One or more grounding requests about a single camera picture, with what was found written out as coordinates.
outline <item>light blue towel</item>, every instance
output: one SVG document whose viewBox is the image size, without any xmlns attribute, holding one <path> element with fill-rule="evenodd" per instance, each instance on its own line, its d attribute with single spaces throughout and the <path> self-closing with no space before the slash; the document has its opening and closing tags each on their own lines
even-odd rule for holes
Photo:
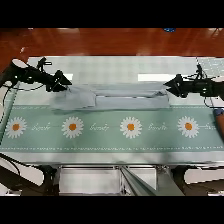
<svg viewBox="0 0 224 224">
<path fill-rule="evenodd" d="M 162 83 L 73 85 L 55 94 L 51 108 L 60 110 L 150 110 L 169 108 Z"/>
</svg>

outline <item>reddish wooden surface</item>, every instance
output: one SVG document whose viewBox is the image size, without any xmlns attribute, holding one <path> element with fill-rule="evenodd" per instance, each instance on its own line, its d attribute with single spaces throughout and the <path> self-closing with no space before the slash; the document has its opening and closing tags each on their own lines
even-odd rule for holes
<svg viewBox="0 0 224 224">
<path fill-rule="evenodd" d="M 13 57 L 48 55 L 161 55 L 224 57 L 224 29 L 0 29 L 0 70 Z"/>
</svg>

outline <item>daisy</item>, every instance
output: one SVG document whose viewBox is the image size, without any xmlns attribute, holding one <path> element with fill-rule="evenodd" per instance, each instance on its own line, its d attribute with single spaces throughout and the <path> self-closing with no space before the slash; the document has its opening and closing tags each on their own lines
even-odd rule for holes
<svg viewBox="0 0 224 224">
<path fill-rule="evenodd" d="M 14 117 L 6 126 L 6 135 L 8 138 L 17 138 L 26 130 L 26 121 L 22 117 Z"/>
<path fill-rule="evenodd" d="M 123 131 L 123 135 L 126 138 L 135 138 L 141 134 L 142 125 L 140 121 L 134 117 L 126 117 L 120 125 L 120 131 Z"/>
<path fill-rule="evenodd" d="M 195 137 L 199 133 L 199 127 L 197 122 L 194 120 L 194 118 L 190 117 L 182 117 L 178 121 L 178 130 L 182 132 L 182 135 L 185 135 L 185 137 Z"/>
<path fill-rule="evenodd" d="M 83 126 L 83 121 L 78 117 L 69 117 L 65 122 L 63 122 L 63 135 L 66 135 L 66 138 L 75 138 L 82 134 Z"/>
</svg>

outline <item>gray metal bar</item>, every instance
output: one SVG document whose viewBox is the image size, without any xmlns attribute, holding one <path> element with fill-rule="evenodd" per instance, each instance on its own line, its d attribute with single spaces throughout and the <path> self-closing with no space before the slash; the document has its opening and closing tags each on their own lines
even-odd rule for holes
<svg viewBox="0 0 224 224">
<path fill-rule="evenodd" d="M 157 196 L 156 190 L 154 190 L 126 167 L 121 167 L 121 173 L 123 174 L 134 196 Z"/>
<path fill-rule="evenodd" d="M 157 188 L 159 196 L 184 196 L 168 173 L 168 169 L 159 166 L 156 168 Z"/>
</svg>

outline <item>wooden floor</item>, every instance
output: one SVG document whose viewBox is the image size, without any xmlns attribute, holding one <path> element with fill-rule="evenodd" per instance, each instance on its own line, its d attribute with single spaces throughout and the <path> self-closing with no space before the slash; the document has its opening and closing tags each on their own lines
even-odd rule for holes
<svg viewBox="0 0 224 224">
<path fill-rule="evenodd" d="M 224 29 L 0 29 L 0 71 L 13 58 L 48 55 L 161 55 L 224 57 Z"/>
</svg>

